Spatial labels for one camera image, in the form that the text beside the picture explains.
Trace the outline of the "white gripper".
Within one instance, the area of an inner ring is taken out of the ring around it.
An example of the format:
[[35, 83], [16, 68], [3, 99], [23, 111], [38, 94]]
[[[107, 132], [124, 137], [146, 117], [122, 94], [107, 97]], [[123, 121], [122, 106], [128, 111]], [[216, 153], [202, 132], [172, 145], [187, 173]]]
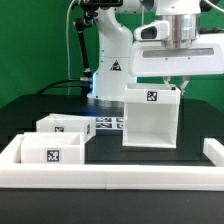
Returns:
[[224, 74], [224, 34], [204, 34], [190, 48], [165, 49], [160, 41], [135, 42], [129, 72], [134, 77], [163, 77], [169, 90], [176, 90], [170, 76], [183, 76], [181, 93], [189, 76]]

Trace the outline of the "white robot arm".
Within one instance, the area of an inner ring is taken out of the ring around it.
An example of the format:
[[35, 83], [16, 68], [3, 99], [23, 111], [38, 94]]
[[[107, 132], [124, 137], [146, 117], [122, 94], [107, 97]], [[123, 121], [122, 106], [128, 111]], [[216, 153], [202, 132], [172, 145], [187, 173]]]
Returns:
[[[122, 101], [125, 86], [139, 77], [223, 75], [224, 34], [200, 30], [200, 14], [215, 6], [209, 0], [123, 0], [119, 8], [100, 9], [99, 67], [88, 97]], [[115, 18], [141, 9], [155, 19], [133, 31]]]

